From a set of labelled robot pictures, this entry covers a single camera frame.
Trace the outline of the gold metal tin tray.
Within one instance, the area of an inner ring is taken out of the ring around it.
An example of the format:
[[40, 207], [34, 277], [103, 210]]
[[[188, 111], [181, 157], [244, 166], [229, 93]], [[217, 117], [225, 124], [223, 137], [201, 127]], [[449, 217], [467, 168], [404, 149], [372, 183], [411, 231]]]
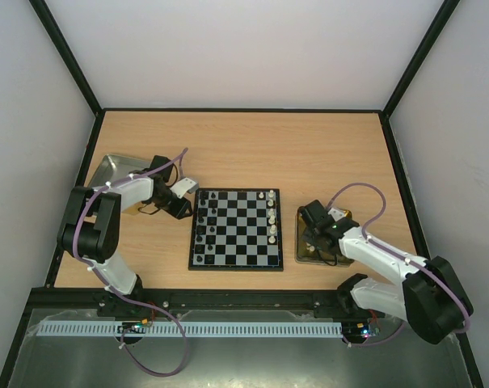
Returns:
[[306, 230], [306, 224], [301, 216], [301, 207], [297, 209], [296, 234], [295, 234], [295, 260], [300, 264], [325, 265], [330, 267], [348, 268], [353, 263], [353, 259], [346, 258], [342, 255], [330, 255], [321, 252], [306, 242], [302, 235]]

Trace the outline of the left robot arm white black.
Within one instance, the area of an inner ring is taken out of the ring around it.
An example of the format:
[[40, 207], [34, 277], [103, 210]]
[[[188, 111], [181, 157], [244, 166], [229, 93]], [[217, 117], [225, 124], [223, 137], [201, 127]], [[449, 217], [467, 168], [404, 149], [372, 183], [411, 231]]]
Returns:
[[93, 188], [72, 189], [57, 235], [57, 245], [87, 266], [103, 288], [123, 302], [165, 314], [145, 300], [141, 278], [118, 252], [121, 214], [136, 205], [154, 205], [181, 220], [193, 215], [186, 197], [198, 183], [183, 173], [183, 150], [173, 159], [155, 156], [149, 167], [130, 171]]

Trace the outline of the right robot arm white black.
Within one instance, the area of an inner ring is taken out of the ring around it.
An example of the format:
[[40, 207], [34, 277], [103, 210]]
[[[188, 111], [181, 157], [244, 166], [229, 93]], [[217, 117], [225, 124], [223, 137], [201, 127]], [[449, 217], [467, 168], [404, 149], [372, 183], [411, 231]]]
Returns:
[[378, 282], [357, 273], [342, 283], [337, 292], [343, 314], [353, 317], [362, 310], [376, 310], [394, 316], [430, 344], [468, 329], [474, 307], [447, 259], [406, 253], [319, 200], [300, 207], [298, 214], [305, 225], [303, 241], [329, 255], [329, 264], [349, 259], [385, 278]]

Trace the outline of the silver metal tin tray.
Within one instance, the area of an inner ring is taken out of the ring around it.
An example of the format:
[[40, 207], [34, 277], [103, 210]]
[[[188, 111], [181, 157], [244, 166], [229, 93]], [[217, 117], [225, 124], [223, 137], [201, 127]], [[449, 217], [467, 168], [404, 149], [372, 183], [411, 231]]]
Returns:
[[112, 183], [109, 192], [121, 195], [120, 210], [122, 213], [137, 215], [143, 201], [152, 195], [152, 179], [149, 177], [125, 180], [133, 171], [147, 168], [150, 161], [106, 154], [90, 178], [87, 187], [97, 190], [106, 182]]

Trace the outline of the black white chess board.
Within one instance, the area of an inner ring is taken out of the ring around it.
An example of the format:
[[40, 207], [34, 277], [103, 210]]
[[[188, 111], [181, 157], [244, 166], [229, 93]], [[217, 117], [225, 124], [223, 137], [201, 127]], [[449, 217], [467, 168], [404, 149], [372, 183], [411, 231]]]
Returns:
[[280, 190], [199, 189], [188, 269], [283, 271]]

